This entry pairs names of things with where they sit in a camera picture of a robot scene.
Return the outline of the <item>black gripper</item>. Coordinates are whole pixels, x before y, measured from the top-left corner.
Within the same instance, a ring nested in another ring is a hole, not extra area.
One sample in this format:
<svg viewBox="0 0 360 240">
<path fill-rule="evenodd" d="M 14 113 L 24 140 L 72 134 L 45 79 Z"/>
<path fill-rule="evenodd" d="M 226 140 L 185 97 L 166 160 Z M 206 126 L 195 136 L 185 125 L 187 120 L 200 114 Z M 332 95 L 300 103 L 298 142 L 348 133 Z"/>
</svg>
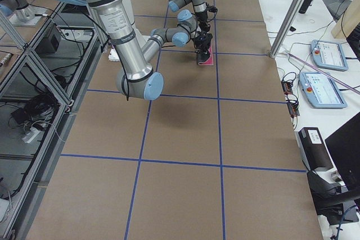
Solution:
<svg viewBox="0 0 360 240">
<path fill-rule="evenodd" d="M 194 46 L 196 51 L 196 61 L 198 64 L 204 63 L 205 59 L 210 59 L 210 50 L 211 42 L 213 35 L 212 33 L 201 33 L 196 38 L 194 38 Z"/>
<path fill-rule="evenodd" d="M 198 12 L 197 20 L 199 23 L 199 27 L 202 31 L 209 32 L 210 25 L 208 24 L 208 13 L 207 12 Z"/>
</svg>

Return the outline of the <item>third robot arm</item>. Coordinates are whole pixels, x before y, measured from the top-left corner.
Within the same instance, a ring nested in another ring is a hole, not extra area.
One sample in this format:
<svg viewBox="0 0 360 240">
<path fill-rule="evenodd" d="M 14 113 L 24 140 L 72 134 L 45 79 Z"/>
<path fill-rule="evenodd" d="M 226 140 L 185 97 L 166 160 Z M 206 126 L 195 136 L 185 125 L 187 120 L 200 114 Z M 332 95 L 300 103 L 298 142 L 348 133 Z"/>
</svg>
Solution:
<svg viewBox="0 0 360 240">
<path fill-rule="evenodd" d="M 27 0 L 1 0 L 1 12 L 14 26 L 34 27 L 40 20 Z"/>
</svg>

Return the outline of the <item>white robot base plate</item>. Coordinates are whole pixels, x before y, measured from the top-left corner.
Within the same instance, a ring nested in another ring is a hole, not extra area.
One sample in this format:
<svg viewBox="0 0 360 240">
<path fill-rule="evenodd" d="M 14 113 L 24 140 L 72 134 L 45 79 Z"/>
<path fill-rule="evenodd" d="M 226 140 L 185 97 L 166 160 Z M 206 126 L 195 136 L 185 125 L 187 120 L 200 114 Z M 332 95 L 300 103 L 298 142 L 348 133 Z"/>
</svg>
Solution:
<svg viewBox="0 0 360 240">
<path fill-rule="evenodd" d="M 119 57 L 119 55 L 117 54 L 115 48 L 112 48 L 112 49 L 110 50 L 110 53 L 109 53 L 109 61 L 113 61 L 113 62 L 119 62 L 119 61 L 120 61 L 120 57 Z"/>
</svg>

